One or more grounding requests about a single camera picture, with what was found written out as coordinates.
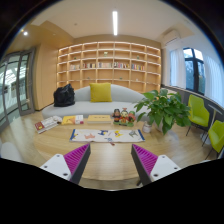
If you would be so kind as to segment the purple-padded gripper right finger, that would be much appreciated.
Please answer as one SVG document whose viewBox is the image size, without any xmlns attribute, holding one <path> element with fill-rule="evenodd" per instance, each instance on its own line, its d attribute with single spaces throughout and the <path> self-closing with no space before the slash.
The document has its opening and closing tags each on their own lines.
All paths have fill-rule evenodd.
<svg viewBox="0 0 224 224">
<path fill-rule="evenodd" d="M 139 175 L 139 184 L 143 186 L 180 170 L 166 155 L 157 156 L 136 144 L 132 145 L 131 155 Z"/>
</svg>

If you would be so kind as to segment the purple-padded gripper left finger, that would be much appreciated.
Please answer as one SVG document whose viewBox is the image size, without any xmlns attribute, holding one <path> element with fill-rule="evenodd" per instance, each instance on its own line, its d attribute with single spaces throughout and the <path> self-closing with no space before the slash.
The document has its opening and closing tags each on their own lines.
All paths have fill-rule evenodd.
<svg viewBox="0 0 224 224">
<path fill-rule="evenodd" d="M 78 184 L 84 172 L 90 153 L 90 145 L 85 144 L 65 155 L 55 154 L 41 166 L 41 169 Z"/>
</svg>

